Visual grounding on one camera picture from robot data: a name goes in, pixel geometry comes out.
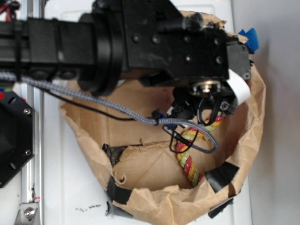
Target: red and yellow rope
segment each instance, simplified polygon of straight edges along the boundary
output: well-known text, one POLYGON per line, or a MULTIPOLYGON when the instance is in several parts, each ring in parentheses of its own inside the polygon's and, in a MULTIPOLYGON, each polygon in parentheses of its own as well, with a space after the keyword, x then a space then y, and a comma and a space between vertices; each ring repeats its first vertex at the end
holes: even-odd
MULTIPOLYGON (((222 117, 221 113, 219 113, 215 122, 213 122, 210 126, 206 126, 205 128, 211 132, 215 130, 218 126, 220 126, 223 119, 224 118, 222 117)), ((192 142, 196 136, 196 133, 196 129, 190 128, 189 130, 184 131, 181 135, 185 139, 192 142)), ((199 138, 203 138, 203 136, 204 134, 199 131, 196 140, 198 140, 199 138)), ((181 142, 179 142, 176 145, 177 152, 182 152, 186 149, 188 149, 188 146, 181 142)), ((203 175, 199 173, 199 170, 196 168, 194 162, 192 161, 192 157, 190 156, 189 150, 184 153, 177 154, 177 159, 183 168, 183 172, 187 175, 188 180, 192 182, 194 187, 196 187, 203 178, 203 175)))

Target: black plastic plate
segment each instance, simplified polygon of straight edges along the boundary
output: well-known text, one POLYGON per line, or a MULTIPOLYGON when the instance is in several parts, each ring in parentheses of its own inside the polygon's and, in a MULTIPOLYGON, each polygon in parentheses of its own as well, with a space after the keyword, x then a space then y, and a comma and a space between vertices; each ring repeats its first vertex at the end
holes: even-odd
POLYGON ((17 94, 0 100, 0 188, 33 157, 33 110, 17 94))

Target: paper bag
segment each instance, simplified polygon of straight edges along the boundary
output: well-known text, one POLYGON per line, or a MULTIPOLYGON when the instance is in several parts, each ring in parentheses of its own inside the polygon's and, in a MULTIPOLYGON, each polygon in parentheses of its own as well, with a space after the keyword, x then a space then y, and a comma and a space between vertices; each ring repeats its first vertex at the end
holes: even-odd
MULTIPOLYGON (((60 111, 104 190, 109 196, 122 193, 122 199, 113 198, 114 206, 151 224, 184 225, 237 195, 250 171, 259 150, 265 113, 265 85, 255 66, 248 84, 251 98, 212 132, 219 143, 218 151, 208 155, 191 149, 193 161, 203 174, 224 165, 237 168, 229 185, 217 191, 207 178, 209 174, 193 188, 175 153, 169 151, 171 137, 161 126, 116 121, 70 104, 63 104, 60 111), (128 146, 114 167, 102 150, 104 144, 128 146)), ((69 87, 79 89, 74 83, 69 87)), ((125 81, 107 99, 149 117, 156 109, 165 113, 170 108, 172 90, 145 88, 138 81, 125 81)), ((125 117, 102 106, 75 101, 125 117)), ((196 144, 211 147, 208 140, 196 144)))

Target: bolt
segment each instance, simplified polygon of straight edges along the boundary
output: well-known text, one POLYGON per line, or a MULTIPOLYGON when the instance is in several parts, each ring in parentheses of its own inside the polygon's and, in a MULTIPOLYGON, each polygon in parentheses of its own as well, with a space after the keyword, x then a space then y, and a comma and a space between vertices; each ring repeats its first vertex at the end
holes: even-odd
POLYGON ((35 216, 35 211, 33 208, 27 208, 25 211, 24 211, 24 216, 27 218, 28 221, 31 221, 34 216, 35 216))
POLYGON ((192 57, 190 55, 187 55, 185 57, 185 60, 186 60, 186 62, 190 62, 190 61, 192 61, 192 57))
POLYGON ((209 88, 204 88, 204 89, 202 89, 202 92, 204 94, 208 94, 208 93, 210 93, 210 89, 209 88))
POLYGON ((215 38, 214 43, 215 43, 215 45, 220 45, 221 41, 219 38, 215 38))
POLYGON ((30 109, 24 109, 23 113, 25 115, 31 115, 31 110, 30 109))
POLYGON ((30 211, 26 211, 24 214, 25 214, 25 217, 27 217, 27 218, 31 216, 31 212, 30 211))
POLYGON ((245 81, 249 80, 250 77, 251 77, 251 76, 250 76, 250 73, 244 73, 244 74, 243 74, 243 78, 244 78, 245 81))
POLYGON ((189 35, 186 35, 186 36, 183 37, 183 41, 185 43, 189 43, 191 41, 191 37, 189 35))
POLYGON ((134 42, 136 42, 136 43, 138 43, 139 41, 140 41, 140 36, 138 35, 138 34, 134 34, 133 36, 132 36, 132 40, 134 41, 134 42))
POLYGON ((156 36, 156 35, 154 35, 153 37, 152 37, 152 42, 154 43, 154 44, 158 44, 159 43, 159 37, 158 36, 156 36))
POLYGON ((229 108, 229 105, 226 102, 222 103, 222 105, 221 105, 222 110, 227 110, 228 108, 229 108))
POLYGON ((222 64, 223 63, 222 57, 220 57, 220 56, 216 57, 216 62, 217 62, 217 64, 222 64))

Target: black wire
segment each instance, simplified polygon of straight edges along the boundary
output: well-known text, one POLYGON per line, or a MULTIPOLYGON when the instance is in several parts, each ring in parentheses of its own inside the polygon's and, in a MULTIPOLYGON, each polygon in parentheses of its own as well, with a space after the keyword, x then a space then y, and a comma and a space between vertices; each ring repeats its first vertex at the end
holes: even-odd
POLYGON ((95 109, 95 108, 89 107, 89 106, 87 106, 87 105, 83 105, 83 104, 74 102, 74 101, 69 100, 69 99, 67 99, 67 98, 64 98, 64 97, 62 97, 62 96, 56 95, 56 94, 54 94, 54 93, 52 93, 52 92, 50 92, 50 91, 48 91, 48 90, 45 90, 45 89, 42 89, 42 90, 43 90, 44 92, 46 92, 47 94, 49 94, 49 95, 51 95, 51 96, 53 96, 53 97, 55 97, 55 98, 58 98, 58 99, 60 99, 60 100, 62 100, 62 101, 64 101, 64 102, 70 103, 70 104, 72 104, 72 105, 75 105, 75 106, 77 106, 77 107, 80 107, 80 108, 83 108, 83 109, 86 109, 86 110, 90 110, 90 111, 93 111, 93 112, 102 114, 102 115, 107 116, 107 117, 109 117, 109 118, 112 118, 112 119, 114 119, 114 120, 120 120, 120 121, 135 121, 135 120, 132 119, 132 118, 120 118, 120 117, 116 117, 116 116, 113 116, 113 115, 111 115, 111 114, 109 114, 109 113, 103 112, 103 111, 101 111, 101 110, 99 110, 99 109, 95 109))
POLYGON ((218 97, 216 102, 215 102, 215 105, 212 109, 212 113, 211 113, 211 116, 210 116, 210 121, 208 123, 205 123, 203 121, 203 118, 202 118, 202 114, 199 113, 200 111, 202 112, 203 111, 203 103, 205 102, 205 100, 201 100, 200 103, 199 103, 199 106, 198 106, 198 110, 197 110, 197 118, 198 118, 198 122, 204 126, 209 126, 211 124, 213 124, 218 116, 218 112, 219 112, 219 109, 220 109, 220 106, 222 104, 222 98, 221 97, 218 97))
POLYGON ((172 128, 171 142, 170 142, 170 146, 169 146, 170 151, 171 151, 171 152, 174 152, 174 153, 176 153, 176 154, 185 153, 186 151, 188 151, 188 150, 194 145, 194 143, 195 143, 195 141, 196 141, 196 139, 197 139, 198 133, 199 133, 199 130, 196 131, 196 135, 195 135, 193 141, 192 141, 192 142, 189 142, 189 145, 187 145, 187 146, 188 146, 187 149, 185 149, 184 151, 176 151, 176 150, 173 150, 173 149, 172 149, 173 140, 174 140, 174 136, 175 136, 175 128, 173 127, 173 128, 172 128))

